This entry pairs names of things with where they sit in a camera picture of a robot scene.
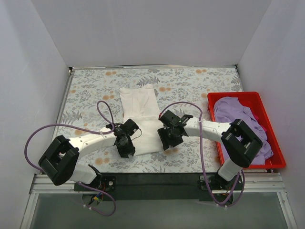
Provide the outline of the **white t shirt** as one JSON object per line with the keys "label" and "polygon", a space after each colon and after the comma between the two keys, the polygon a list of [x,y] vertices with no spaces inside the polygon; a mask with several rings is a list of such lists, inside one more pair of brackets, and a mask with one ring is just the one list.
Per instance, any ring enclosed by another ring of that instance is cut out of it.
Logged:
{"label": "white t shirt", "polygon": [[135,147],[134,156],[163,151],[158,129],[163,124],[158,120],[160,109],[154,87],[147,84],[138,89],[120,88],[120,99],[123,108],[123,120],[132,119],[142,131],[142,135],[132,140]]}

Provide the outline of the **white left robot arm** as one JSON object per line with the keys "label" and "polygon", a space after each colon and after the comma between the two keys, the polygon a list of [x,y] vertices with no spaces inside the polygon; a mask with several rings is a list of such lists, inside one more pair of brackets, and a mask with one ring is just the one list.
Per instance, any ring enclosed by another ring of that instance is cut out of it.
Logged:
{"label": "white left robot arm", "polygon": [[135,153],[131,136],[139,126],[128,119],[124,124],[108,124],[96,134],[80,137],[56,137],[39,160],[39,166],[54,185],[66,181],[82,182],[89,190],[101,187],[101,173],[92,165],[79,164],[80,158],[102,148],[115,146],[120,157],[128,158]]}

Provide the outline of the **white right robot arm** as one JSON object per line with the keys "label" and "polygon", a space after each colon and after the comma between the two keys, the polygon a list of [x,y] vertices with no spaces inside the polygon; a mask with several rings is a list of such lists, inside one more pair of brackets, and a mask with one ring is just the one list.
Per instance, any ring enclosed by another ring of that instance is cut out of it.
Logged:
{"label": "white right robot arm", "polygon": [[223,144],[229,158],[209,178],[213,187],[223,190],[233,184],[238,172],[251,165],[263,146],[260,138],[241,119],[231,123],[200,121],[192,115],[179,117],[168,110],[159,115],[159,121],[163,127],[157,132],[164,150],[183,143],[183,136],[200,137]]}

